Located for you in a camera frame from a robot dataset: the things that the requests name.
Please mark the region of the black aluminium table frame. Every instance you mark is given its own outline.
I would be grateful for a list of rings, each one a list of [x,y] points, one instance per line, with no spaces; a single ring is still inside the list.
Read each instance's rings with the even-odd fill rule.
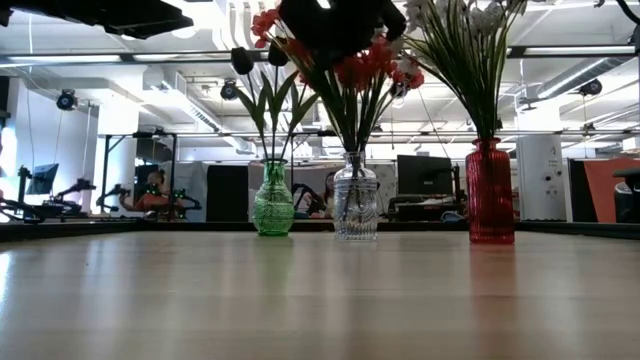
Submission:
[[[250,232],[253,229],[254,226],[248,222],[169,223],[135,220],[63,223],[51,222],[41,224],[3,223],[0,224],[0,242],[104,235],[125,232]],[[514,229],[521,232],[640,240],[640,224],[524,221],[515,223]],[[465,223],[383,222],[378,225],[379,232],[465,232],[467,230],[468,225]]]

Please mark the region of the orange partition panel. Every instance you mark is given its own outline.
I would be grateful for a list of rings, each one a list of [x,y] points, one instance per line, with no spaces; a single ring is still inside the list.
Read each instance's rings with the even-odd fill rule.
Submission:
[[[634,160],[631,158],[614,158],[610,160],[593,160],[584,162],[587,181],[598,222],[616,222],[614,187],[619,182],[622,182],[622,179],[615,178],[613,173],[618,170],[638,167],[640,167],[640,160]]]

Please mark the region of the large black monitor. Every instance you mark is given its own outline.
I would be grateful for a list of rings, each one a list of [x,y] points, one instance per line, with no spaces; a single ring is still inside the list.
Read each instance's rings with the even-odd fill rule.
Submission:
[[[399,195],[452,195],[453,173],[449,158],[397,156]]]

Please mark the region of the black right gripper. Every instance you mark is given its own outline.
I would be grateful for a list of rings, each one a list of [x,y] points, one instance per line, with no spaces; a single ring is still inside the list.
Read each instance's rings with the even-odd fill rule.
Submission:
[[[336,0],[323,8],[317,0],[282,0],[279,14],[320,68],[329,68],[372,44],[375,28],[393,42],[406,19],[392,0]]]

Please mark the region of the black partition panel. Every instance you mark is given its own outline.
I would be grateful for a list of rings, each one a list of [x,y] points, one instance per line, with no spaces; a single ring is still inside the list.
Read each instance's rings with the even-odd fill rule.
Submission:
[[[207,169],[207,222],[247,222],[249,182],[246,166],[210,165]]]

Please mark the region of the red glass vase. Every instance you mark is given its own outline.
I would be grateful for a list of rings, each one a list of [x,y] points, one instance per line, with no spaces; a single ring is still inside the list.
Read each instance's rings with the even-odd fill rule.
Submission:
[[[465,158],[469,239],[473,244],[515,243],[510,158],[498,138],[473,141]]]

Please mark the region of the background computer monitor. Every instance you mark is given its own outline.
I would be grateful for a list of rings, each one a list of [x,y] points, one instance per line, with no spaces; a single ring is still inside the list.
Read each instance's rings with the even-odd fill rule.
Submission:
[[[26,194],[49,194],[52,191],[58,168],[58,163],[36,166],[34,171],[32,172]]]

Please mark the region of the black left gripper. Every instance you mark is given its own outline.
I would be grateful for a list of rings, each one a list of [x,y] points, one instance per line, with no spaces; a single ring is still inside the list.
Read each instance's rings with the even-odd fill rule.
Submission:
[[[9,0],[9,9],[86,25],[134,39],[188,28],[194,21],[163,0]]]

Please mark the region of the green glass vase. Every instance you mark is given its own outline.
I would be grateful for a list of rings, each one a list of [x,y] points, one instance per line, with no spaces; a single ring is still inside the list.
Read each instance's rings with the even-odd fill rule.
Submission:
[[[265,159],[262,164],[263,182],[254,198],[252,222],[260,236],[287,236],[295,210],[285,183],[286,160]]]

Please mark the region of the person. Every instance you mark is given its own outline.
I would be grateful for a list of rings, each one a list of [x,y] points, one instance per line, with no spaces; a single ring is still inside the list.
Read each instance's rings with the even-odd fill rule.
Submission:
[[[313,200],[309,204],[312,218],[331,219],[334,213],[334,176],[335,172],[326,175],[324,181],[324,192],[318,200]]]
[[[167,213],[169,210],[170,190],[166,184],[166,176],[163,170],[151,172],[147,177],[147,185],[150,192],[145,192],[137,201],[131,202],[130,196],[121,194],[119,204],[130,212],[155,212]]]

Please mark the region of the black office chair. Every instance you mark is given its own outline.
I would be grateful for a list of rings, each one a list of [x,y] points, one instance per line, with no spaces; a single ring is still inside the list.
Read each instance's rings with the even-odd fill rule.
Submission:
[[[623,179],[614,186],[616,222],[640,224],[640,167],[616,170],[613,177]]]

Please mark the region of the white room pillar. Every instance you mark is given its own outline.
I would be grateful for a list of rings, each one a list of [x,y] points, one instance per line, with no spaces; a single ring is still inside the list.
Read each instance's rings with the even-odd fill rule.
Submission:
[[[538,103],[522,109],[516,143],[519,179],[520,219],[524,221],[565,221],[564,166],[559,107]]]

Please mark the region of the clear glass vase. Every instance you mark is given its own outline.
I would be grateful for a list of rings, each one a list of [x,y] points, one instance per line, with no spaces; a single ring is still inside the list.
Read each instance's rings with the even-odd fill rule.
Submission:
[[[365,166],[363,153],[344,154],[345,166],[334,176],[333,223],[341,241],[374,241],[377,237],[378,181]]]

